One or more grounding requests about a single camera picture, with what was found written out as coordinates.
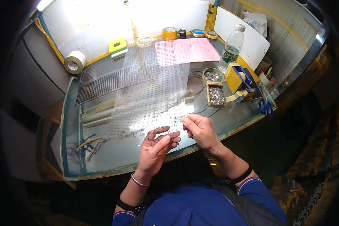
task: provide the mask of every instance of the black wristband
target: black wristband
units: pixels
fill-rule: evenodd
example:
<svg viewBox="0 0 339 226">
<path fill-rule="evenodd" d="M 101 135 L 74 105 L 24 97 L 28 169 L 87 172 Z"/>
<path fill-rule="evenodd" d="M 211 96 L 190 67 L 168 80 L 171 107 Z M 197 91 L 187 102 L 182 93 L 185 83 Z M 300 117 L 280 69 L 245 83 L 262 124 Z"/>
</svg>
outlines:
<svg viewBox="0 0 339 226">
<path fill-rule="evenodd" d="M 136 207 L 130 206 L 122 202 L 121 199 L 118 199 L 117 205 L 125 211 L 132 211 L 132 212 L 136 211 Z"/>
<path fill-rule="evenodd" d="M 246 177 L 248 177 L 248 176 L 250 175 L 251 172 L 252 172 L 252 169 L 251 169 L 250 166 L 249 166 L 249 168 L 246 170 L 246 172 L 245 172 L 242 176 L 240 176 L 239 178 L 230 180 L 230 182 L 233 183 L 233 184 L 237 184 L 237 183 L 239 183 L 240 181 L 242 181 L 243 179 L 245 179 Z"/>
</svg>

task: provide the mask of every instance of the glass table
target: glass table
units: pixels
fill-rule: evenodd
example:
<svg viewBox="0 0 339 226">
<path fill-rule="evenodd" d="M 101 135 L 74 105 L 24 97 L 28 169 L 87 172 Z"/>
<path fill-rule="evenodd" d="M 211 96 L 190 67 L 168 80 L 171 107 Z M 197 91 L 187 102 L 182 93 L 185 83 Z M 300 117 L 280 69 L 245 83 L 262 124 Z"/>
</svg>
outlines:
<svg viewBox="0 0 339 226">
<path fill-rule="evenodd" d="M 220 40 L 211 40 L 211 44 L 217 52 L 222 52 L 224 44 Z M 100 59 L 88 66 L 86 70 L 106 62 L 110 60 L 110 58 L 111 57 L 108 56 Z M 218 62 L 190 63 L 190 74 L 196 71 L 202 72 L 208 67 L 217 68 L 217 65 Z M 273 110 L 275 110 L 277 106 L 271 98 L 271 95 L 269 95 L 268 90 L 261 82 L 258 82 L 258 86 L 264 96 L 272 103 Z M 72 77 L 63 104 L 60 149 L 64 180 L 94 179 L 135 171 L 138 166 L 142 139 L 126 137 L 107 140 L 95 154 L 91 156 L 90 161 L 84 161 L 80 151 L 76 151 L 83 139 L 88 138 L 92 134 L 102 136 L 108 129 L 107 124 L 83 128 L 81 123 L 82 111 L 116 97 L 116 92 L 112 92 L 78 106 L 77 98 L 79 87 L 80 79 Z M 226 83 L 223 84 L 223 87 L 226 97 L 233 95 Z M 188 89 L 192 89 L 193 93 L 199 92 L 202 89 L 201 80 L 190 79 L 187 83 L 187 90 Z M 186 111 L 188 114 L 198 113 L 199 115 L 209 117 L 212 120 L 215 132 L 222 140 L 265 117 L 258 109 L 258 102 L 259 100 L 250 100 L 244 103 L 236 103 L 233 101 L 228 103 L 224 108 L 206 107 L 208 101 L 205 88 L 195 96 L 193 102 L 186 103 Z M 175 149 L 170 150 L 166 156 L 166 161 L 201 149 L 193 139 L 187 137 L 186 132 L 182 132 L 180 137 L 180 144 Z"/>
</svg>

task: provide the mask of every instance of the scissors handle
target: scissors handle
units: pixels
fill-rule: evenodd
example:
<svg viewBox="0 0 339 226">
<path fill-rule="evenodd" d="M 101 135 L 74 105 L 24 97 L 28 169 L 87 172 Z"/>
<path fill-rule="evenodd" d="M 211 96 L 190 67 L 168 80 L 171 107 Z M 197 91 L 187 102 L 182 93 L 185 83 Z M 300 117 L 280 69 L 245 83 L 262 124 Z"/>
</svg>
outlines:
<svg viewBox="0 0 339 226">
<path fill-rule="evenodd" d="M 266 104 L 265 104 L 265 99 L 261 98 L 259 101 L 259 110 L 262 114 L 266 115 L 267 114 L 267 108 L 266 108 Z"/>
<path fill-rule="evenodd" d="M 267 115 L 272 116 L 274 115 L 274 111 L 273 111 L 273 106 L 271 105 L 271 102 L 267 101 Z"/>
</svg>

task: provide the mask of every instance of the bottle label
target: bottle label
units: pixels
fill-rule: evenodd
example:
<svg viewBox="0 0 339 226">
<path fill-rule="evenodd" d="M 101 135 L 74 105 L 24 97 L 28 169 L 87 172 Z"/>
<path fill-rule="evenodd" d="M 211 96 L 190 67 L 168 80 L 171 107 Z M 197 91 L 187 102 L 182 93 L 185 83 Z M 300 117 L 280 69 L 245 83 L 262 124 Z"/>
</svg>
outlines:
<svg viewBox="0 0 339 226">
<path fill-rule="evenodd" d="M 221 54 L 221 58 L 226 63 L 234 62 L 239 56 L 239 50 L 232 46 L 226 46 Z"/>
</svg>

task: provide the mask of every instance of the white tape roll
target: white tape roll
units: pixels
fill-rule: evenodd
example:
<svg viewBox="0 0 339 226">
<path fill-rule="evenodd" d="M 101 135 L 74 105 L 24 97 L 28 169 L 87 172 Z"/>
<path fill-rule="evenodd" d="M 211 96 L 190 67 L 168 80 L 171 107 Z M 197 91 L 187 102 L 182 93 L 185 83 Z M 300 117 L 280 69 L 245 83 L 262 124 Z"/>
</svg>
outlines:
<svg viewBox="0 0 339 226">
<path fill-rule="evenodd" d="M 76 75 L 82 72 L 86 63 L 87 59 L 84 54 L 74 50 L 65 58 L 64 67 L 67 71 Z"/>
</svg>

